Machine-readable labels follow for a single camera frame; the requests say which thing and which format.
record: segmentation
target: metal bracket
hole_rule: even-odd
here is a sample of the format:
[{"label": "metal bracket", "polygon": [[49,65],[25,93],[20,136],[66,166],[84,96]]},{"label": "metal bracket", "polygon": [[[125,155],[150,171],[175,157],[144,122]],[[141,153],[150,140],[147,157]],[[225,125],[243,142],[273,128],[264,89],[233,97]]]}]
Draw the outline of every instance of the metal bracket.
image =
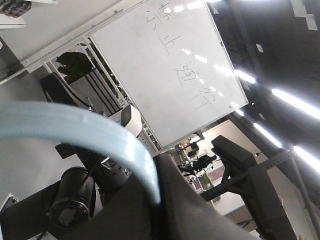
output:
[{"label": "metal bracket", "polygon": [[3,206],[0,210],[0,216],[5,210],[10,208],[12,205],[17,204],[18,202],[19,202],[19,199],[17,197],[13,196],[12,194],[9,194],[6,202],[3,204]]}]

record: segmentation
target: fluorescent light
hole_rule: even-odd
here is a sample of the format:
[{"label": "fluorescent light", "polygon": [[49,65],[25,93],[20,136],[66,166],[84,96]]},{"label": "fluorescent light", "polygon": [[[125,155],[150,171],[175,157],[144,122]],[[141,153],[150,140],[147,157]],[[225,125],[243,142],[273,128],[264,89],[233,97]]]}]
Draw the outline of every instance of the fluorescent light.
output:
[{"label": "fluorescent light", "polygon": [[[230,102],[230,104],[234,107],[234,108],[238,108],[239,104],[235,103],[234,101]],[[245,115],[245,113],[243,111],[241,111],[240,109],[236,109],[235,112],[240,115],[241,117],[243,117]]]},{"label": "fluorescent light", "polygon": [[169,14],[171,12],[172,12],[172,10],[170,8],[168,8],[168,7],[165,8],[165,14]]},{"label": "fluorescent light", "polygon": [[199,56],[197,54],[194,55],[195,59],[199,60],[200,62],[206,64],[208,62],[208,59],[206,59],[205,57],[203,56]]},{"label": "fluorescent light", "polygon": [[240,115],[241,117],[243,117],[245,115],[245,113],[243,111],[241,111],[240,109],[236,109],[235,112]]},{"label": "fluorescent light", "polygon": [[251,83],[251,84],[255,84],[256,83],[256,79],[246,73],[244,73],[243,71],[240,71],[239,69],[234,70],[235,75],[237,75],[239,78]]},{"label": "fluorescent light", "polygon": [[278,148],[282,148],[282,144],[275,139],[267,130],[265,130],[262,126],[260,126],[257,123],[254,123],[253,126],[262,133],[267,139],[269,139],[274,145],[276,145]]},{"label": "fluorescent light", "polygon": [[224,75],[226,75],[227,77],[231,76],[232,75],[232,72],[225,68],[225,67],[222,67],[222,66],[219,66],[219,65],[213,65],[214,69],[215,70],[218,70],[219,72],[223,73]]},{"label": "fluorescent light", "polygon": [[184,9],[185,9],[184,6],[178,5],[178,6],[175,6],[175,7],[173,8],[173,11],[176,12],[176,13],[178,13],[178,12],[183,11]]},{"label": "fluorescent light", "polygon": [[190,2],[186,5],[189,10],[202,8],[204,4],[201,0]]},{"label": "fluorescent light", "polygon": [[282,99],[283,101],[295,106],[296,108],[300,109],[301,111],[313,116],[316,119],[320,119],[320,110],[310,104],[284,92],[279,89],[272,89],[273,95],[277,96],[278,98]]},{"label": "fluorescent light", "polygon": [[296,154],[298,154],[302,159],[304,159],[311,167],[320,173],[320,161],[312,156],[310,153],[303,150],[301,147],[293,147]]}]

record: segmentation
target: wall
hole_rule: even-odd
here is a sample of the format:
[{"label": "wall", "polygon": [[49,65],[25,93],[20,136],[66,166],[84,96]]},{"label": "wall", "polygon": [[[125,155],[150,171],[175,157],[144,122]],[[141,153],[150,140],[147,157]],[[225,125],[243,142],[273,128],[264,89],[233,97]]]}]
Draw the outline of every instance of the wall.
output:
[{"label": "wall", "polygon": [[[213,155],[211,141],[219,135],[223,135],[227,139],[233,141],[252,154],[259,153],[260,150],[252,143],[231,121],[225,121],[222,124],[203,133],[205,140],[198,142],[199,153],[202,154],[205,149],[209,155]],[[258,163],[264,162],[267,157],[262,153],[256,157]],[[221,161],[214,162],[214,168],[221,166]],[[303,234],[306,240],[316,240],[317,237],[313,234],[314,230],[310,227],[310,219],[303,209],[301,204],[301,195],[291,181],[277,168],[273,167],[268,170],[268,175],[274,185],[274,188],[279,196],[283,199],[283,207],[291,222],[291,225],[297,236]],[[214,182],[214,185],[220,183],[221,179]],[[236,194],[225,193],[221,195],[221,200],[214,208],[222,215],[239,208],[244,203]]]},{"label": "wall", "polygon": [[77,35],[139,0],[60,0],[58,4],[33,2],[23,15],[27,26],[1,31],[1,37],[24,66],[38,60]]}]

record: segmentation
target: machinery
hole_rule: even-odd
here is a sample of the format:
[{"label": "machinery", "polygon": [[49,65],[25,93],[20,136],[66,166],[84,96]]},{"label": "machinery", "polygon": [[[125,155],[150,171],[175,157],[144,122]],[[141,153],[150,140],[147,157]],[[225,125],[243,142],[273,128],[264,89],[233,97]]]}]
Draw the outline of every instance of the machinery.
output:
[{"label": "machinery", "polygon": [[[52,101],[48,91],[47,98]],[[137,133],[128,134],[94,112],[91,104],[83,110],[74,107],[74,100],[70,103],[73,106],[43,102],[0,105],[0,137],[60,140],[56,146],[60,155],[76,154],[85,166],[68,169],[59,181],[21,202],[10,198],[0,212],[3,240],[254,240],[206,203],[228,189],[242,193],[265,239],[294,240],[264,166],[256,166],[248,151],[223,137],[215,139],[214,151],[226,166],[222,184],[228,186],[215,186],[200,197],[168,154],[152,159],[135,138]],[[137,123],[130,120],[135,113],[123,116],[129,120],[122,123]],[[192,164],[196,171],[212,160],[208,156],[199,159]],[[265,181],[252,181],[261,176]],[[96,213],[98,203],[103,209]],[[269,203],[277,208],[277,214]]]}]

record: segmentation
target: black cable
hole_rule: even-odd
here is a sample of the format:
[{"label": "black cable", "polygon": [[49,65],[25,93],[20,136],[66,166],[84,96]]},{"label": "black cable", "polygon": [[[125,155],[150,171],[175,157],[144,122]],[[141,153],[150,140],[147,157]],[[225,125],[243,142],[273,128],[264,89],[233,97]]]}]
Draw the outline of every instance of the black cable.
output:
[{"label": "black cable", "polygon": [[[72,194],[71,197],[69,197],[68,201],[65,203],[65,207],[68,206],[71,201],[75,198],[75,196],[77,195],[78,191],[82,188],[82,186],[86,183],[86,181],[88,180],[88,178],[91,176],[91,174],[93,173],[93,171],[95,170],[96,166],[100,163],[101,159],[98,157],[97,161],[94,163],[92,169],[87,173],[87,175],[84,177],[84,179],[81,181],[81,183],[79,184],[79,187],[74,191],[74,193]],[[44,230],[40,236],[36,239],[36,240],[41,240],[45,235],[46,232],[49,232],[50,227],[52,226],[52,222],[50,222],[49,226],[47,227],[46,230]]]}]

